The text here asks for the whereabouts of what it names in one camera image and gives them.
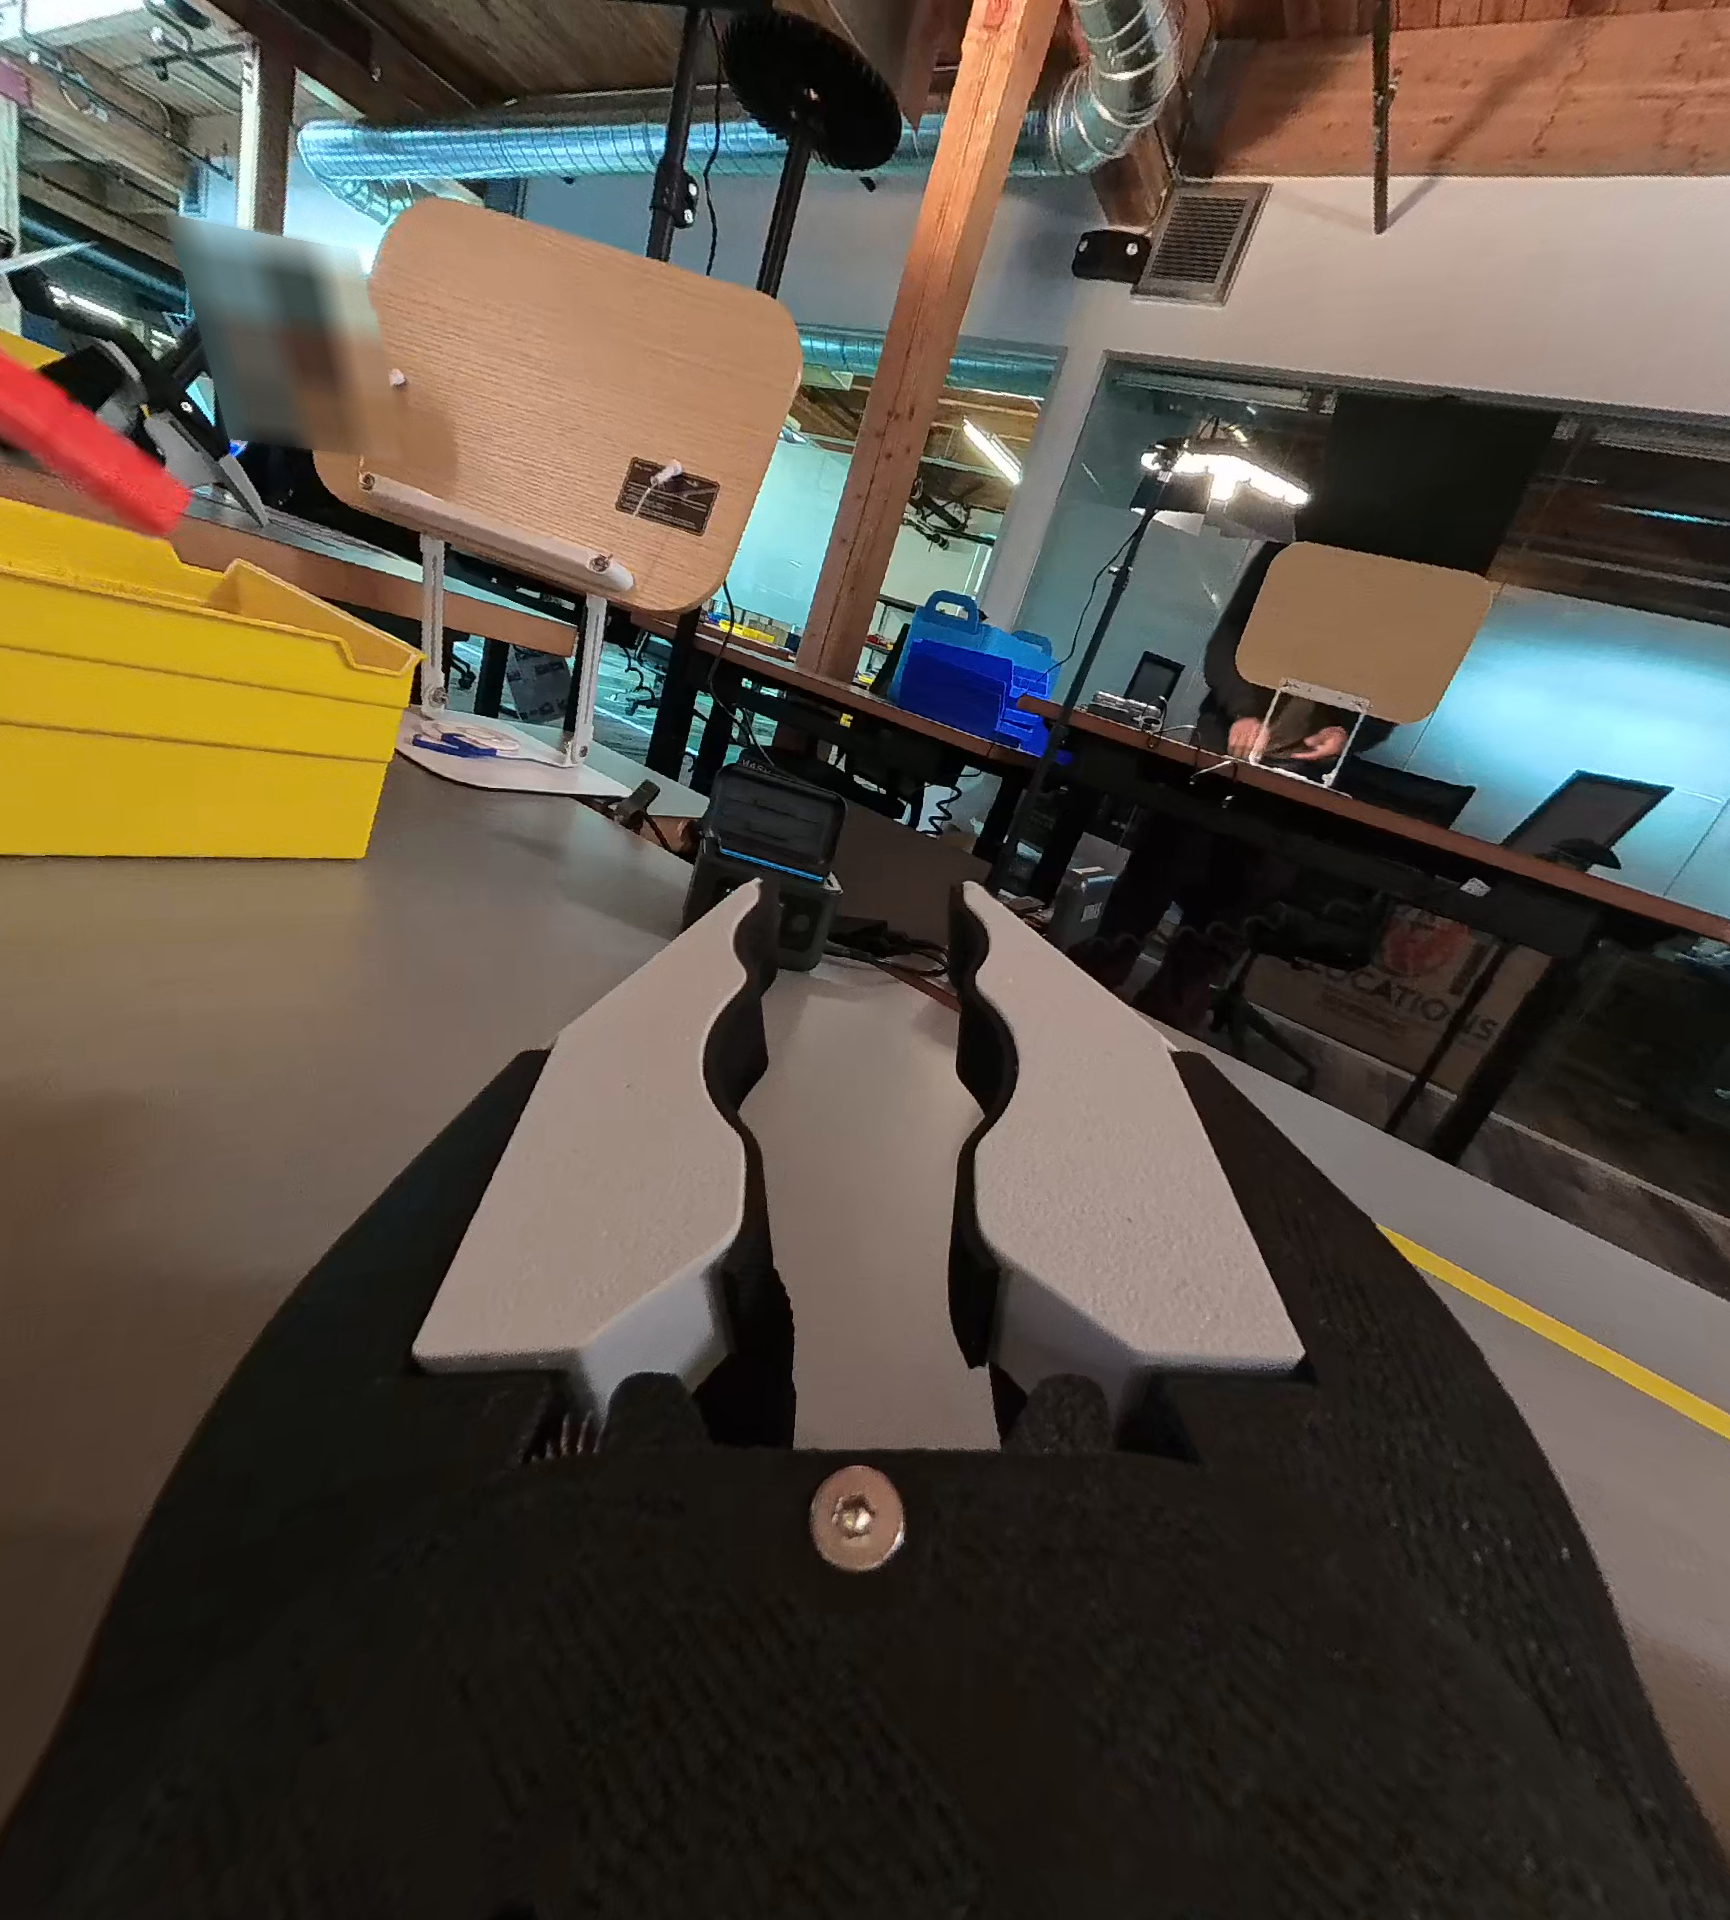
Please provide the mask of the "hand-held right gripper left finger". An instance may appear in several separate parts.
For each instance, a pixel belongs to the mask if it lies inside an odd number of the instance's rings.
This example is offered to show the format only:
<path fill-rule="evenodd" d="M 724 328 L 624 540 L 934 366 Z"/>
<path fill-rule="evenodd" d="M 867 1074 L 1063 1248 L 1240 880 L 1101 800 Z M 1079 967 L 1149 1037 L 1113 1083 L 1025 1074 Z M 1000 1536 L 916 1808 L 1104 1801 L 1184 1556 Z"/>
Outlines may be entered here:
<path fill-rule="evenodd" d="M 708 1432 L 794 1429 L 794 1319 L 744 1103 L 769 1066 L 780 899 L 740 881 L 550 1046 L 411 1346 L 563 1373 L 604 1409 L 675 1377 Z"/>

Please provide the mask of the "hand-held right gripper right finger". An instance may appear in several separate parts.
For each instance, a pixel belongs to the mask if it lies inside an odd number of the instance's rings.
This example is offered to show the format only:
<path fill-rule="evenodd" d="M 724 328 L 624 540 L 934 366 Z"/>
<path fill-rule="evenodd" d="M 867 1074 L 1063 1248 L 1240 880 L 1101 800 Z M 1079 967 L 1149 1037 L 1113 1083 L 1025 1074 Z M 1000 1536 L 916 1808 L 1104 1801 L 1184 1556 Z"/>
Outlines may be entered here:
<path fill-rule="evenodd" d="M 1178 1052 L 975 881 L 949 909 L 949 1322 L 1015 1388 L 1288 1379 L 1306 1343 L 1250 1234 Z"/>

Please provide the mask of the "yellow plastic bin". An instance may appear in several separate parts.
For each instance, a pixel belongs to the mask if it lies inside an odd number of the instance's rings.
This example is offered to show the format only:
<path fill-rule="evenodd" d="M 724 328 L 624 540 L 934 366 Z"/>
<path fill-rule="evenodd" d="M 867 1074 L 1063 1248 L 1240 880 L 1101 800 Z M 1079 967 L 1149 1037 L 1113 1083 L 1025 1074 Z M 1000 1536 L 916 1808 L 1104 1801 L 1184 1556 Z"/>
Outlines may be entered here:
<path fill-rule="evenodd" d="M 35 733 L 382 760 L 408 690 L 408 664 L 360 670 L 322 645 L 306 645 L 296 659 L 224 673 L 0 647 L 0 727 Z"/>
<path fill-rule="evenodd" d="M 271 571 L 0 497 L 0 651 L 397 707 L 413 651 Z"/>
<path fill-rule="evenodd" d="M 0 724 L 0 855 L 357 860 L 392 757 Z"/>

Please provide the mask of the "red rectangular block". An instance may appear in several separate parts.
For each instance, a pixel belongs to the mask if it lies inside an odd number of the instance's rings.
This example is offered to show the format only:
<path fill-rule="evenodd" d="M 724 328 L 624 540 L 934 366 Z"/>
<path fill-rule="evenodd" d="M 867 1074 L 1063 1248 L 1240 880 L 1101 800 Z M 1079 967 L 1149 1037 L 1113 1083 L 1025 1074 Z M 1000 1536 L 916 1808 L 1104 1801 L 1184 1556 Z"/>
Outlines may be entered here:
<path fill-rule="evenodd" d="M 0 439 L 141 534 L 164 538 L 190 507 L 190 490 L 167 468 L 2 350 Z"/>

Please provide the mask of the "brown cardboard box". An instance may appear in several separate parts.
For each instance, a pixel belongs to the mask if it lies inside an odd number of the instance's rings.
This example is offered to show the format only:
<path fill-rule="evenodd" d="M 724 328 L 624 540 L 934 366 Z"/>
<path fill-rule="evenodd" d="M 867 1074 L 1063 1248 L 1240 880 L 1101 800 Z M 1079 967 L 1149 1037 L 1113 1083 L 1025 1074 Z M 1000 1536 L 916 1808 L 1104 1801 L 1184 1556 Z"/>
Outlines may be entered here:
<path fill-rule="evenodd" d="M 1550 961 L 1407 904 L 1325 899 L 1262 936 L 1240 997 L 1460 1093 Z"/>

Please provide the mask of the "yellow tape strip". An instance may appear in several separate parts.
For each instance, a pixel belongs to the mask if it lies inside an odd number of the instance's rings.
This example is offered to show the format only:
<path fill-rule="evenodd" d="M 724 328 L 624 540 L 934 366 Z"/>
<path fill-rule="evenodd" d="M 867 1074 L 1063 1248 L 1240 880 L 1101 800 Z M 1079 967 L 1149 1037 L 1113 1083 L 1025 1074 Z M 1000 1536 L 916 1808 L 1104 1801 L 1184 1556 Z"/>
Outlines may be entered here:
<path fill-rule="evenodd" d="M 1446 1285 L 1478 1306 L 1488 1309 L 1502 1319 L 1516 1323 L 1518 1328 L 1544 1336 L 1553 1346 L 1565 1350 L 1578 1362 L 1595 1368 L 1610 1379 L 1617 1379 L 1622 1385 L 1639 1392 L 1649 1400 L 1668 1407 L 1683 1420 L 1702 1427 L 1703 1432 L 1726 1440 L 1730 1445 L 1730 1411 L 1718 1407 L 1712 1400 L 1690 1392 L 1681 1384 L 1667 1379 L 1665 1375 L 1646 1368 L 1639 1362 L 1622 1357 L 1613 1353 L 1607 1343 L 1571 1328 L 1558 1318 L 1550 1315 L 1550 1310 L 1534 1309 L 1533 1304 L 1515 1298 L 1506 1289 L 1492 1285 L 1491 1280 L 1482 1280 L 1478 1274 L 1460 1267 L 1453 1259 L 1446 1259 L 1438 1251 L 1423 1247 L 1404 1234 L 1398 1234 L 1391 1226 L 1381 1225 L 1381 1234 L 1385 1240 L 1403 1254 L 1412 1267 L 1427 1280 Z"/>

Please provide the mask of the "blue plastic case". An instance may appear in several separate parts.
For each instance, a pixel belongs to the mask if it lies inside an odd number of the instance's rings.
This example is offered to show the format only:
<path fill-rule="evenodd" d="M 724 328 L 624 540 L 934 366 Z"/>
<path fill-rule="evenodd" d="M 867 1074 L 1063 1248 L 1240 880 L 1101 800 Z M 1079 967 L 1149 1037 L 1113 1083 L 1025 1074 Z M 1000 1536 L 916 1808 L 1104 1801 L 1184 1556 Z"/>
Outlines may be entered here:
<path fill-rule="evenodd" d="M 973 596 L 941 590 L 913 613 L 889 699 L 918 716 L 1039 757 L 1062 661 L 1046 637 L 997 629 Z"/>

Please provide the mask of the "plain wooden board on stand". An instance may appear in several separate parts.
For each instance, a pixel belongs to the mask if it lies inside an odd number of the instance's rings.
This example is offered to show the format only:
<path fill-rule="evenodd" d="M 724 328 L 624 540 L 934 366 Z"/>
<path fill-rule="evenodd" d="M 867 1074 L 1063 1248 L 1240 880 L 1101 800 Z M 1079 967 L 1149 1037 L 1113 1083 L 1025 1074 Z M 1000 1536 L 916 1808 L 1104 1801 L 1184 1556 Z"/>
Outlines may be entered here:
<path fill-rule="evenodd" d="M 1263 714 L 1227 754 L 1332 784 L 1366 733 L 1432 716 L 1494 597 L 1476 571 L 1283 546 L 1234 653 L 1240 682 L 1266 692 Z"/>

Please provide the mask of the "studio light on stand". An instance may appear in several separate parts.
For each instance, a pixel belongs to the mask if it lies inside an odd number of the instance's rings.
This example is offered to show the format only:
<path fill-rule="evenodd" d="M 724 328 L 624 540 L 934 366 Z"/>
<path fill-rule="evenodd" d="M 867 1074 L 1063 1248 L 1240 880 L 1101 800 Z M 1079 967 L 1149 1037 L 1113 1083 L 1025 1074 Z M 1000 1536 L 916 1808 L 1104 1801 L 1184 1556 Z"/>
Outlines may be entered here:
<path fill-rule="evenodd" d="M 1309 490 L 1278 471 L 1260 465 L 1240 451 L 1240 445 L 1223 427 L 1151 442 L 1145 449 L 1141 456 L 1141 480 L 1132 494 L 1132 529 L 1113 550 L 1107 563 L 1100 567 L 1083 613 L 1093 611 L 1094 597 L 1101 597 L 1100 611 L 1093 622 L 1079 624 L 1083 649 L 1063 680 L 1063 692 L 1054 705 L 1051 722 L 1046 722 L 1044 750 L 1030 769 L 1021 800 L 1014 804 L 1004 838 L 991 855 L 986 885 L 993 894 L 1000 894 L 1014 874 L 1025 826 L 1044 799 L 1071 733 L 1078 699 L 1093 675 L 1093 664 L 1100 657 L 1154 523 L 1172 517 L 1188 520 L 1188 532 L 1200 532 L 1205 520 L 1212 520 L 1213 532 L 1224 534 L 1240 527 L 1238 514 L 1243 507 L 1258 507 L 1263 514 L 1278 514 L 1278 527 L 1283 529 L 1294 525 L 1294 512 L 1306 502 Z"/>

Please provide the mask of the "black panel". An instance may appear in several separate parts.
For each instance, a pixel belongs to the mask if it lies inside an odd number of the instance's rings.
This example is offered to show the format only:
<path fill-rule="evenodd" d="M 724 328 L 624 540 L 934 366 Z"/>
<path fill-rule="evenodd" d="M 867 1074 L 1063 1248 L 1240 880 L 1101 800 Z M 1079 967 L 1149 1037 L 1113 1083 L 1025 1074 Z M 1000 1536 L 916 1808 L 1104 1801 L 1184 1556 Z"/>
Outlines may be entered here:
<path fill-rule="evenodd" d="M 1299 536 L 1487 573 L 1556 424 L 1550 409 L 1340 392 Z"/>

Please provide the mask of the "labelled wooden board on stand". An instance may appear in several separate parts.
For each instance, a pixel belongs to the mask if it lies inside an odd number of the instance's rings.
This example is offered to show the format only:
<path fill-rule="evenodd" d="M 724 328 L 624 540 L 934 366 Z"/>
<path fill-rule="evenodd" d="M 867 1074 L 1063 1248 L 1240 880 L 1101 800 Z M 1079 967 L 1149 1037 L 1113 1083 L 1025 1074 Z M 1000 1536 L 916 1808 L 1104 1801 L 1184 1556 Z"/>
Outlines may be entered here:
<path fill-rule="evenodd" d="M 729 578 L 803 381 L 795 324 L 752 288 L 445 198 L 382 236 L 367 294 L 367 442 L 315 464 L 420 538 L 422 699 L 397 751 L 516 792 L 620 794 L 586 768 L 606 620 L 696 611 Z M 559 743 L 446 710 L 446 551 L 583 597 Z"/>

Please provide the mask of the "black overhead tripod rig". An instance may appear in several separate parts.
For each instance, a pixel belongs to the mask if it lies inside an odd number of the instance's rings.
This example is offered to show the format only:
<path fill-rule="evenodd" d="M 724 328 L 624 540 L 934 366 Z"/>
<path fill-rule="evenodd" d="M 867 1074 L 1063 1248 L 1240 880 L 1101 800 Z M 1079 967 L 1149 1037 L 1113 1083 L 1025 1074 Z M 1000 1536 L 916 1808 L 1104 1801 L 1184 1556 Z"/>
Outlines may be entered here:
<path fill-rule="evenodd" d="M 853 175 L 877 170 L 899 150 L 902 108 L 853 41 L 822 22 L 775 4 L 738 4 L 722 31 L 710 8 L 689 7 L 649 205 L 645 252 L 658 261 L 669 261 L 678 231 L 694 215 L 689 142 L 706 54 L 719 90 L 729 90 L 747 119 L 785 144 L 756 267 L 756 289 L 779 297 L 811 167 Z"/>

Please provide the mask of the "wooden post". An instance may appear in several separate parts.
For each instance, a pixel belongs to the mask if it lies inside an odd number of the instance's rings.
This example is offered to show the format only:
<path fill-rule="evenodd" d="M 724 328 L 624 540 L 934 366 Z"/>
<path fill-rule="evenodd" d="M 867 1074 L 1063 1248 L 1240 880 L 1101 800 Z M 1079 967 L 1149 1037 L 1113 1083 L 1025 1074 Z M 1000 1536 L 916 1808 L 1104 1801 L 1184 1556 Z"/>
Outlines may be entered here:
<path fill-rule="evenodd" d="M 850 682 L 1059 2 L 979 2 L 933 156 L 799 666 Z"/>

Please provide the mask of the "silver air duct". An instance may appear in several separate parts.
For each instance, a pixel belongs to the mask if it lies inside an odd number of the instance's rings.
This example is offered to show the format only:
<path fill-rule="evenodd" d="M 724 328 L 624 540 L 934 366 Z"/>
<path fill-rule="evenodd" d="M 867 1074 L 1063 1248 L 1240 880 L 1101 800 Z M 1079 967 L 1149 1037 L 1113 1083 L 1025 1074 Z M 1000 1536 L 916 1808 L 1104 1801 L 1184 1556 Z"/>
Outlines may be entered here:
<path fill-rule="evenodd" d="M 860 328 L 803 325 L 805 373 L 828 372 L 872 381 L 884 354 L 884 335 Z M 993 340 L 958 342 L 947 362 L 947 392 L 983 392 L 1043 401 L 1049 396 L 1062 357 L 1035 347 Z"/>
<path fill-rule="evenodd" d="M 803 7 L 780 11 L 822 22 Z M 1012 177 L 1097 175 L 1127 159 L 1181 95 L 1205 38 L 1203 4 L 1071 4 L 1069 13 L 1079 56 L 1026 110 Z M 469 182 L 653 181 L 666 101 L 669 95 L 658 90 L 614 93 L 397 127 L 327 119 L 300 131 L 296 147 L 308 174 L 349 205 Z M 941 130 L 944 110 L 926 110 L 913 121 L 904 116 L 897 153 L 867 175 L 923 174 Z M 729 90 L 700 79 L 690 170 L 702 174 L 713 165 L 722 175 L 774 175 L 783 156 L 785 144 L 752 122 Z"/>

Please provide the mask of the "wall vent grille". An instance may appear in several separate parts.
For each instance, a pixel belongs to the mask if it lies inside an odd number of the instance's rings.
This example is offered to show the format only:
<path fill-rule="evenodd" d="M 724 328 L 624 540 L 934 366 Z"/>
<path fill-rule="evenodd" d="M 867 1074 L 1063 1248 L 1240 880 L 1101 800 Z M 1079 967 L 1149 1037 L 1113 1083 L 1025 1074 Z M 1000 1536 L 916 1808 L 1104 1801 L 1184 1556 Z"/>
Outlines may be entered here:
<path fill-rule="evenodd" d="M 1260 227 L 1269 181 L 1174 182 L 1149 232 L 1134 297 L 1223 308 Z"/>

